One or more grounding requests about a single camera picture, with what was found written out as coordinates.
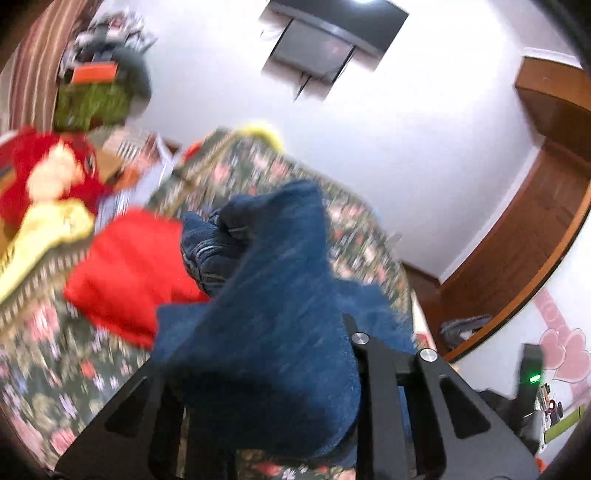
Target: floral bedspread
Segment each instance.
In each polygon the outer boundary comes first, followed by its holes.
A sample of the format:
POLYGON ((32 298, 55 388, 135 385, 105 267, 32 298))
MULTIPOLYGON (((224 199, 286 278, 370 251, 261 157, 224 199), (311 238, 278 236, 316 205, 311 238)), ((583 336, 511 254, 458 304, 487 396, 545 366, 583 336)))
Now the floral bedspread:
MULTIPOLYGON (((404 270, 363 201, 261 141, 215 132, 161 185, 148 208, 167 217, 187 211, 206 215, 234 194, 267 193, 299 178, 316 179, 324 192, 335 274, 379 284, 392 307, 408 313, 412 322, 404 270)), ((0 329, 1 407, 31 453, 49 468, 149 357, 93 327, 61 295, 90 240, 49 252, 19 291, 0 305, 0 315, 10 319, 0 329)), ((354 470, 339 467, 281 466, 254 450, 238 453, 237 468, 240 479, 355 478, 354 470)))

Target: green fabric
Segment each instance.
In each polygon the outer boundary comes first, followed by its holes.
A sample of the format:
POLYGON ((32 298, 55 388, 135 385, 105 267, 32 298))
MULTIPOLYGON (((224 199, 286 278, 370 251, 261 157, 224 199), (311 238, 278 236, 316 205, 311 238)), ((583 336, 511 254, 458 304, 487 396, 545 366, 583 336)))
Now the green fabric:
POLYGON ((54 128, 88 132, 98 125, 123 124, 130 101, 125 89, 114 83, 62 85, 57 94, 54 128))

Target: wall-mounted tv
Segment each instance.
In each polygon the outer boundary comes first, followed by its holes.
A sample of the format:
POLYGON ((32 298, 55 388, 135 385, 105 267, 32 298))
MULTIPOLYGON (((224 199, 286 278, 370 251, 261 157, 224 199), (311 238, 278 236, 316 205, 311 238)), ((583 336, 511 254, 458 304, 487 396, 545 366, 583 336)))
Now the wall-mounted tv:
POLYGON ((273 60, 295 67, 311 78, 334 83, 355 47, 304 22, 292 20, 271 53, 273 60))
POLYGON ((271 0, 269 7, 382 57, 408 14, 388 0, 271 0))

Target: red cloth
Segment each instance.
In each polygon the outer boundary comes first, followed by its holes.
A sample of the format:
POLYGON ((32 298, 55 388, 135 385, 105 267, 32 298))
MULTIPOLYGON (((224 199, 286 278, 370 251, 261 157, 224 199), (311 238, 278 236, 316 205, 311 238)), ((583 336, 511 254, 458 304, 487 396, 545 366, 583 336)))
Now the red cloth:
POLYGON ((182 229, 144 210, 117 217, 72 272, 65 298, 93 324, 151 349, 158 306, 209 300, 184 269, 182 229))
POLYGON ((100 198, 112 192, 112 189, 99 181, 95 151, 83 137, 38 133, 35 129, 26 127, 15 138, 0 145, 0 166, 12 165, 16 174, 14 183, 0 196, 0 217, 9 225, 20 226, 31 204, 27 190, 29 175, 49 149, 60 140, 73 150, 76 162, 82 165, 84 182, 72 185, 68 192, 56 200, 78 198, 96 214, 100 198))

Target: blue cloth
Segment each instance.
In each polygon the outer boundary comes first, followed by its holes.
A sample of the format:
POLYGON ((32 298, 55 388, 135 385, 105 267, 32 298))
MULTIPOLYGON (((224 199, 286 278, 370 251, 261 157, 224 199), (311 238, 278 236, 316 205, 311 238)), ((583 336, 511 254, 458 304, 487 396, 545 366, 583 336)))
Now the blue cloth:
MULTIPOLYGON (((326 232, 322 194, 307 180, 234 198, 211 222, 184 218, 187 270, 213 300, 160 307, 152 361, 215 445, 299 460, 342 445, 361 399, 342 313, 413 351, 377 286, 332 277, 326 232)), ((353 464, 354 445, 341 450, 335 462, 353 464)))

